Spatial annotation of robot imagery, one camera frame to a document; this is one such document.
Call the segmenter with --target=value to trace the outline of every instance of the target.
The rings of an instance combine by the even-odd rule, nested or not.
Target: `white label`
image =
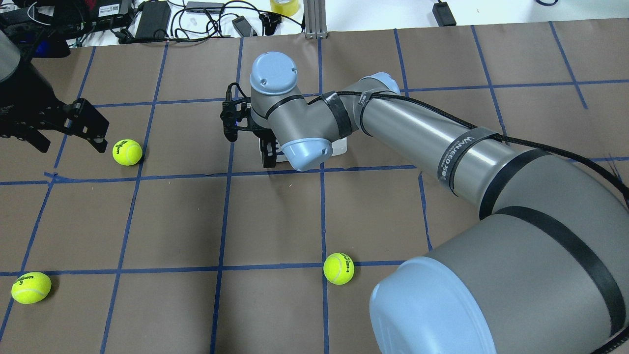
[[[101,6],[98,9],[98,17],[109,16],[111,14],[118,14],[118,10],[120,9],[120,5],[107,5]]]

